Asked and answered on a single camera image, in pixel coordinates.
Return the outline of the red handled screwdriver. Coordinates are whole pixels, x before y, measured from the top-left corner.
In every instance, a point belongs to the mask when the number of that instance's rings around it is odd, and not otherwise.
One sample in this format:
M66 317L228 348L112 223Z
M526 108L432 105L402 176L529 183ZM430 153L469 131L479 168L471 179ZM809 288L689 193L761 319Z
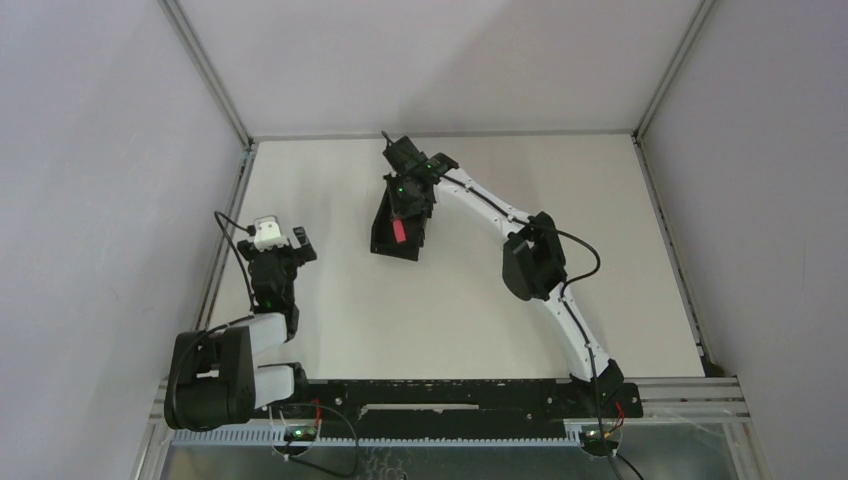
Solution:
M395 241L398 244L405 243L407 241L407 235L406 235L406 230L405 230L403 220L399 219L399 218L394 218L392 220L391 225L392 225L392 232L393 232L393 236L394 236Z

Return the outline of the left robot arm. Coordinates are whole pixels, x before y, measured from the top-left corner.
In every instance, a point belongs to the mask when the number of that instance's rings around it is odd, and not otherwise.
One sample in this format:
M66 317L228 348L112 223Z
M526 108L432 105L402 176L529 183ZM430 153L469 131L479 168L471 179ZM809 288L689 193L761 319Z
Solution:
M272 403L290 417L310 409L313 392L300 363L257 359L293 340L299 327L294 281L317 254L303 227L293 233L296 245L264 219L238 243L255 298L252 314L176 337L163 407L170 428L203 432L244 424Z

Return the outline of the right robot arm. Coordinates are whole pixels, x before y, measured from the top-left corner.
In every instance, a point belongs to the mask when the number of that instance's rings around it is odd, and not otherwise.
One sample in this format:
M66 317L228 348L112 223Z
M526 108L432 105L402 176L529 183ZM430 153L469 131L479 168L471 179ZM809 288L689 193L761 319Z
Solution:
M624 375L580 312L571 287L581 278L567 273L561 241L568 239L592 255L591 275L600 270L599 252L560 230L546 212L530 214L509 204L475 181L457 161L444 153L429 156L407 136L387 138L383 156L391 171L383 177L385 190L371 227L371 252L418 260L437 202L458 201L495 229L502 242L501 278L508 291L521 301L540 303L558 325L579 406L592 416L613 408Z

